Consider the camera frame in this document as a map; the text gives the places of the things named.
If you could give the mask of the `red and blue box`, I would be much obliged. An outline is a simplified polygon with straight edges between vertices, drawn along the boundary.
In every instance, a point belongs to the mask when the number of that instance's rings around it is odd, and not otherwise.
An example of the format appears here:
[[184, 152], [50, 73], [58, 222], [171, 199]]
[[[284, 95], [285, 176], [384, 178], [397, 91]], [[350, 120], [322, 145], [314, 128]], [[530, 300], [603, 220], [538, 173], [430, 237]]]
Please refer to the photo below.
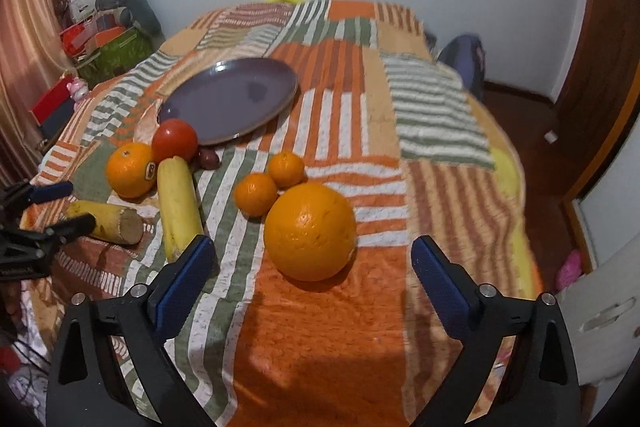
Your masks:
[[73, 80], [70, 72], [63, 74], [30, 110], [43, 139], [53, 139], [72, 118], [75, 102], [68, 86]]

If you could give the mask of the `large orange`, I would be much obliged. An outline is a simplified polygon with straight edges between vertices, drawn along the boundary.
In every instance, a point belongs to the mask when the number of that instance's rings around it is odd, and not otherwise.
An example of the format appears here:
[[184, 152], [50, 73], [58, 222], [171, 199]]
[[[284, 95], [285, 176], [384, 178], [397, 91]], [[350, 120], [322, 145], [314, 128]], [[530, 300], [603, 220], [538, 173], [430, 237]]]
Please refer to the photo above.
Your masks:
[[333, 188], [306, 182], [285, 191], [265, 220], [267, 254], [286, 277], [320, 282], [343, 270], [357, 244], [349, 201]]

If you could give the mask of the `blue bag beside bed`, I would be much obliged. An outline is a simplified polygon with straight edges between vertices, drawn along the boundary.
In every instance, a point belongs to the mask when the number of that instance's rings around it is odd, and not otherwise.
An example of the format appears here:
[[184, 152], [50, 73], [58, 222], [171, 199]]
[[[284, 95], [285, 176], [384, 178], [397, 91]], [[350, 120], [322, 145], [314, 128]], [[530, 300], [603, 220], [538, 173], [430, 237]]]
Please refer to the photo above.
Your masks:
[[477, 34], [463, 34], [453, 38], [439, 53], [439, 62], [454, 69], [463, 87], [478, 101], [484, 98], [486, 55]]

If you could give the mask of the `dark red grape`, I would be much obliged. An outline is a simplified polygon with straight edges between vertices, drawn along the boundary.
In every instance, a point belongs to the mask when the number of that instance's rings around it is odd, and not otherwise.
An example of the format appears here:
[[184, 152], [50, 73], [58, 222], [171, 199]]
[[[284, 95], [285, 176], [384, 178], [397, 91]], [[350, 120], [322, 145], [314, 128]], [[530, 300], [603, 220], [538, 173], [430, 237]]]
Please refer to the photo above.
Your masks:
[[198, 149], [198, 168], [202, 170], [216, 170], [220, 166], [220, 158], [213, 148], [200, 147]]

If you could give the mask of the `small mandarin rear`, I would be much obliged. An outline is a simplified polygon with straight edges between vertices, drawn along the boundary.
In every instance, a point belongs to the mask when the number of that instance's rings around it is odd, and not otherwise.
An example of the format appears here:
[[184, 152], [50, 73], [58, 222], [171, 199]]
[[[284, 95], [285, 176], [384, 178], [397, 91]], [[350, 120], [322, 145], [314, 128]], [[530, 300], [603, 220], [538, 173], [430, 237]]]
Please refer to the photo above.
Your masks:
[[303, 159], [288, 150], [269, 159], [267, 172], [280, 190], [286, 190], [305, 180]]

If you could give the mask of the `cut yellow banana piece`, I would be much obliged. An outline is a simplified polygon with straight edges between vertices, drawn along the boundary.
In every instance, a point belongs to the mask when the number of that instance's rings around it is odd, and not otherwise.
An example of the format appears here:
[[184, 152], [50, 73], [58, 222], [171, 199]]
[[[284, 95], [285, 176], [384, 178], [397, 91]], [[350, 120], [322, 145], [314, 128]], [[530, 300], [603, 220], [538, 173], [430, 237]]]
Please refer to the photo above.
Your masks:
[[129, 207], [107, 204], [106, 202], [90, 202], [75, 200], [65, 211], [67, 218], [76, 218], [88, 213], [96, 226], [89, 236], [117, 245], [136, 245], [143, 236], [143, 220], [136, 210]]

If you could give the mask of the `long yellow banana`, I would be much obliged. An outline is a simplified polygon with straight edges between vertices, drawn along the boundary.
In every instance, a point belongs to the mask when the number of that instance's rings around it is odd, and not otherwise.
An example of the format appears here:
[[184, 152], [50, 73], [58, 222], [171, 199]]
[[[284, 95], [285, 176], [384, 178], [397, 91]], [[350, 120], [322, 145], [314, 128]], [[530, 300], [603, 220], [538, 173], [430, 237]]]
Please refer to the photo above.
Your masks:
[[192, 239], [204, 233], [188, 163], [180, 156], [162, 160], [156, 184], [165, 256], [168, 262], [175, 262]]

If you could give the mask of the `small mandarin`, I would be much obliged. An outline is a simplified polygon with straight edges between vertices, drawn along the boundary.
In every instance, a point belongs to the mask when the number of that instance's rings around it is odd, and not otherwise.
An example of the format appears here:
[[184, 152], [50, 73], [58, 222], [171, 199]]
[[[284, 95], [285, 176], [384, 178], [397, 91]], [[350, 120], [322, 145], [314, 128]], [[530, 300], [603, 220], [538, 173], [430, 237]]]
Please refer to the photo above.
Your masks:
[[277, 184], [264, 172], [250, 173], [236, 184], [233, 191], [236, 207], [247, 218], [265, 216], [278, 197]]
[[288, 150], [269, 159], [267, 172], [280, 190], [286, 190], [305, 180], [303, 159]]

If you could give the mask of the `grey plush cushion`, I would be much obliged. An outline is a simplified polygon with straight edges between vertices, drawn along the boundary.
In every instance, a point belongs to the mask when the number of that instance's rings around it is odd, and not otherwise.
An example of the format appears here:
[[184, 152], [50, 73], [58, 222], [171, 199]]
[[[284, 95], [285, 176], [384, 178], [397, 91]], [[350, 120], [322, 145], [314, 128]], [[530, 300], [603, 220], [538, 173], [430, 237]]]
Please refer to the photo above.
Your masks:
[[150, 38], [163, 37], [162, 26], [148, 0], [96, 0], [99, 11], [124, 8], [131, 21]]

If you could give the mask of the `orange red boxes stack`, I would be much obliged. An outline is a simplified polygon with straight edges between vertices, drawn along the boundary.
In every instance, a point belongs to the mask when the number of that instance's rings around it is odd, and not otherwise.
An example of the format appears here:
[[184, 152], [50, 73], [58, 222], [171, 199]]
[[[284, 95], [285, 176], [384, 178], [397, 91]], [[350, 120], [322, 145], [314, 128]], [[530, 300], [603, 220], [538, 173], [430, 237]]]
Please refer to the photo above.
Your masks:
[[123, 34], [132, 25], [130, 9], [121, 6], [99, 11], [58, 34], [69, 57], [90, 54]]

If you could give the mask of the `white plastic chair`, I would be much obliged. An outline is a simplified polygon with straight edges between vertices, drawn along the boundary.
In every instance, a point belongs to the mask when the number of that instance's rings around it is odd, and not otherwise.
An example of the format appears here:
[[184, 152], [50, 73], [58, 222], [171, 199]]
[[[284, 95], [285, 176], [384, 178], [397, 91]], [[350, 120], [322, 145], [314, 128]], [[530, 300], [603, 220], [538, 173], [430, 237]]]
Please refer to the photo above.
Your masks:
[[558, 294], [578, 383], [627, 372], [639, 350], [639, 239]]

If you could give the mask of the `small mandarin front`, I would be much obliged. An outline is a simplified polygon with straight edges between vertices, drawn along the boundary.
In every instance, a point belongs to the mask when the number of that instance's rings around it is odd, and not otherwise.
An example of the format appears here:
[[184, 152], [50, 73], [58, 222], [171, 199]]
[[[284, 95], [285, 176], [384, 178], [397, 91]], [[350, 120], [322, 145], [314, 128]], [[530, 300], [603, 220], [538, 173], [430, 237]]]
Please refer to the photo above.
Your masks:
[[236, 184], [233, 191], [236, 207], [247, 218], [265, 216], [278, 197], [277, 184], [264, 172], [250, 173]]

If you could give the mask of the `orange with sticker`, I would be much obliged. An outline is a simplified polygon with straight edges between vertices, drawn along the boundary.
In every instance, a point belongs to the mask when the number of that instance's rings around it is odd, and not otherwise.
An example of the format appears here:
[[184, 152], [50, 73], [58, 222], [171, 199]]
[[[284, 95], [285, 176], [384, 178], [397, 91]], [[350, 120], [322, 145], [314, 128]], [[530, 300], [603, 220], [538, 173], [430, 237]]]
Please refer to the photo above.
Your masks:
[[122, 199], [136, 199], [152, 190], [156, 162], [152, 147], [131, 142], [119, 147], [108, 158], [105, 176], [111, 189]]

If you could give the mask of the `purple ceramic plate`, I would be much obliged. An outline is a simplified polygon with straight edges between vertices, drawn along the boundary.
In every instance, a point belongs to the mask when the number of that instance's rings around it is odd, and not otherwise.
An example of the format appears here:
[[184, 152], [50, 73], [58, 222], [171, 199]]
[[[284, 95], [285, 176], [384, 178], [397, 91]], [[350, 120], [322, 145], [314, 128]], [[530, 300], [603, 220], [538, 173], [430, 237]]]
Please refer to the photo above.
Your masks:
[[296, 97], [296, 72], [273, 58], [221, 61], [180, 84], [163, 101], [157, 121], [180, 119], [202, 145], [218, 145], [253, 132]]

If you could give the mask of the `red tomato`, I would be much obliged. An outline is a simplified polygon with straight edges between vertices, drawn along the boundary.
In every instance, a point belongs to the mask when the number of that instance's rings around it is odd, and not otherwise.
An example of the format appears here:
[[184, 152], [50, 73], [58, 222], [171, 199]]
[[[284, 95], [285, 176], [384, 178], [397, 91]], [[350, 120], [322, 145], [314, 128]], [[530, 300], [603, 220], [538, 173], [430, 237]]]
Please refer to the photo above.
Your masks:
[[175, 156], [189, 162], [198, 150], [198, 135], [187, 122], [170, 118], [156, 129], [151, 146], [157, 164]]

